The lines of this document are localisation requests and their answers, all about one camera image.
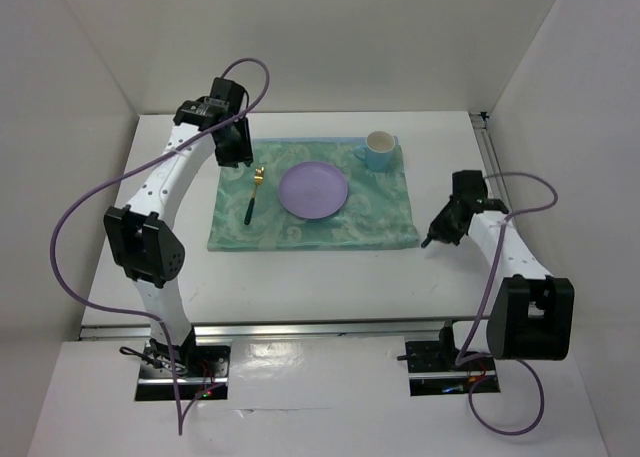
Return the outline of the front aluminium rail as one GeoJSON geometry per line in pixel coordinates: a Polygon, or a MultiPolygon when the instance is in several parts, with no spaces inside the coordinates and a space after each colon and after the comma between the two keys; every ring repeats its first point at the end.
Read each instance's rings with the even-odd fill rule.
{"type": "MultiPolygon", "coordinates": [[[[195,335],[200,340],[230,340],[249,338],[303,338],[319,336],[360,336],[383,334],[435,333],[447,324],[471,323],[472,318],[416,318],[368,319],[336,321],[283,321],[235,322],[195,324],[195,335]]],[[[80,341],[147,339],[148,325],[91,325],[82,326],[80,341]]]]}

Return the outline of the aluminium rail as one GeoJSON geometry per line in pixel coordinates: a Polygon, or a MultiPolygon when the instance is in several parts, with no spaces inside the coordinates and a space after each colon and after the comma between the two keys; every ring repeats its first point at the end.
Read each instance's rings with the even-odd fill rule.
{"type": "MultiPolygon", "coordinates": [[[[502,172],[501,166],[488,129],[489,114],[487,112],[469,112],[468,115],[486,173],[500,174],[502,172]]],[[[503,177],[490,178],[488,186],[494,197],[500,198],[508,207],[511,206],[503,177]]]]}
{"type": "MultiPolygon", "coordinates": [[[[195,335],[200,340],[230,340],[249,338],[303,338],[319,336],[360,336],[383,334],[435,333],[447,324],[471,323],[472,318],[416,318],[368,319],[336,321],[283,321],[235,322],[195,324],[195,335]]],[[[147,339],[148,325],[91,325],[82,326],[80,341],[147,339]]]]}

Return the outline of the blue cup white inside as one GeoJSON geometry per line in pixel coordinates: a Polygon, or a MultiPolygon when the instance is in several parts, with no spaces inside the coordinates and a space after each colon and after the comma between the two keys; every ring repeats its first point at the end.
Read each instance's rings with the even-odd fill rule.
{"type": "Polygon", "coordinates": [[[396,137],[390,133],[375,131],[366,137],[363,144],[353,150],[353,154],[369,170],[380,172],[389,165],[396,143],[396,137]]]}

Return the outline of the gold fork green handle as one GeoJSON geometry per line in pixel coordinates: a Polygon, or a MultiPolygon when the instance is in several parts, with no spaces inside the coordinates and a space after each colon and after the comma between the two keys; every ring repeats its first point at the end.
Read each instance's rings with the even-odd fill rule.
{"type": "Polygon", "coordinates": [[[246,213],[245,213],[245,217],[244,217],[244,224],[246,226],[248,226],[252,221],[252,216],[253,216],[256,197],[257,197],[257,191],[258,191],[260,185],[264,181],[264,173],[265,173],[265,168],[264,167],[258,167],[255,170],[254,188],[253,188],[252,195],[251,195],[251,198],[249,200],[249,203],[248,203],[248,206],[247,206],[247,210],[246,210],[246,213]]]}

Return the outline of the gold knife green handle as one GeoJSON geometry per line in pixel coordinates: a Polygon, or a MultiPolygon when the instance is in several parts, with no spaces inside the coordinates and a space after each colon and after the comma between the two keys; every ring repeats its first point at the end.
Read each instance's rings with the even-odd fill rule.
{"type": "Polygon", "coordinates": [[[420,245],[421,248],[426,248],[432,241],[433,241],[433,237],[430,235],[427,235],[427,237],[422,241],[420,245]]]}

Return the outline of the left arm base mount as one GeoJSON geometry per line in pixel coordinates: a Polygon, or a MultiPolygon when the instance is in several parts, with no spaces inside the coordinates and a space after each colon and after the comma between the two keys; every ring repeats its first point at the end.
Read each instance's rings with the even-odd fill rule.
{"type": "MultiPolygon", "coordinates": [[[[121,346],[119,353],[135,357],[140,364],[135,392],[137,402],[174,399],[173,366],[168,358],[156,356],[149,343],[142,351],[121,346]]],[[[230,345],[204,345],[195,348],[194,361],[189,365],[178,362],[176,375],[181,400],[190,401],[197,394],[202,400],[226,400],[230,356],[230,345]]]]}

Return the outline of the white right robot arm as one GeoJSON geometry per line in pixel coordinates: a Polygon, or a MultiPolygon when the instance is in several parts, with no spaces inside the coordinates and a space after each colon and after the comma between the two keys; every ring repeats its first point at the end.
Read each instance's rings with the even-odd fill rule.
{"type": "Polygon", "coordinates": [[[457,369],[475,358],[561,361],[569,352],[575,289],[555,277],[534,257],[513,226],[517,216],[549,210],[558,202],[555,188],[525,172],[507,172],[536,181],[551,193],[551,202],[510,210],[489,196],[480,170],[452,174],[452,191],[421,243],[460,244],[469,237],[490,264],[481,301],[466,339],[450,335],[436,346],[441,365],[457,369]]]}

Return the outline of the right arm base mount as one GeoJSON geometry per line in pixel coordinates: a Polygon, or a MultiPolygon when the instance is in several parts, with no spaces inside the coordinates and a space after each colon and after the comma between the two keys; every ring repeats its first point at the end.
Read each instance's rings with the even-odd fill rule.
{"type": "Polygon", "coordinates": [[[396,357],[406,365],[411,397],[499,393],[496,365],[480,358],[462,366],[455,364],[459,353],[451,326],[443,327],[436,340],[409,340],[404,353],[396,357]]]}

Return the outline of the right side aluminium rail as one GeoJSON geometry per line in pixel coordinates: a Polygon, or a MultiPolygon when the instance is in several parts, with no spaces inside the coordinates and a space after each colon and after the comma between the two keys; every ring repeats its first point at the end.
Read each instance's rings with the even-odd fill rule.
{"type": "MultiPolygon", "coordinates": [[[[487,112],[469,112],[468,115],[486,173],[500,174],[502,172],[501,166],[488,129],[489,114],[487,112]]],[[[508,207],[511,206],[503,177],[490,178],[488,186],[494,197],[500,198],[508,207]]]]}

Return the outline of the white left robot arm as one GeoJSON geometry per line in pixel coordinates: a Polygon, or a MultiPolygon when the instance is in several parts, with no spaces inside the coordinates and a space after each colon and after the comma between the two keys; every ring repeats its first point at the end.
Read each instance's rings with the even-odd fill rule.
{"type": "Polygon", "coordinates": [[[203,163],[214,156],[219,166],[253,163],[248,119],[243,117],[196,142],[188,139],[242,110],[247,94],[240,84],[217,77],[209,94],[185,101],[155,167],[141,188],[121,207],[104,215],[104,227],[115,263],[134,282],[144,310],[161,318],[151,322],[150,346],[176,376],[196,367],[193,325],[186,317],[178,286],[185,248],[173,232],[181,202],[203,163]]]}

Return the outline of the lilac round plastic plate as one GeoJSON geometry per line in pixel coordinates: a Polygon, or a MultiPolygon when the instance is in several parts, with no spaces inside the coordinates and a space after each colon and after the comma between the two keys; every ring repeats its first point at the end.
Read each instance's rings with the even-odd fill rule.
{"type": "Polygon", "coordinates": [[[318,220],[338,212],[347,200],[349,187],[342,172],[319,161],[303,162],[281,177],[278,197],[282,206],[301,219],[318,220]]]}

